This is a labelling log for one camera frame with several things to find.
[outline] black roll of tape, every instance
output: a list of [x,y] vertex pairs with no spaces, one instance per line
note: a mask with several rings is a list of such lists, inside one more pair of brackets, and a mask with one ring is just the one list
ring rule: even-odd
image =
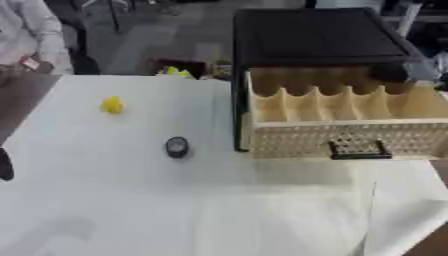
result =
[[183,158],[188,154],[188,141],[183,137],[173,137],[165,143],[165,150],[172,158]]

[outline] black lid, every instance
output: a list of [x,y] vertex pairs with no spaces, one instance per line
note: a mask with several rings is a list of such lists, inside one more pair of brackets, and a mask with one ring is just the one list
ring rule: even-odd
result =
[[368,8],[242,10],[235,32],[239,63],[248,67],[366,65],[414,55]]

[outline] black handle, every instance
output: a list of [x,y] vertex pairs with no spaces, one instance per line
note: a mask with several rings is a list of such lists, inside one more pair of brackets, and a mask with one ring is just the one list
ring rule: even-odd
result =
[[378,148],[378,153],[340,153],[338,146],[334,141],[329,141],[332,160],[356,160],[356,159],[391,159],[392,154],[384,147],[380,140],[376,140],[375,144]]
[[14,179],[14,169],[12,168],[11,160],[3,148],[0,148],[0,179],[4,181]]

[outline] person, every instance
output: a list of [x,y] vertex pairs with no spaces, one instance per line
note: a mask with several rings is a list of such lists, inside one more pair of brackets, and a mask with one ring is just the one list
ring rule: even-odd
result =
[[62,25],[43,0],[0,1],[0,76],[73,73]]

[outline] black box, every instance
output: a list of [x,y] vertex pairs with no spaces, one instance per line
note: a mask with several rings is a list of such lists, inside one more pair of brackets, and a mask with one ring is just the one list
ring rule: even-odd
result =
[[248,111],[245,73],[253,67],[337,67],[403,63],[415,50],[369,8],[248,9],[234,17],[234,147]]

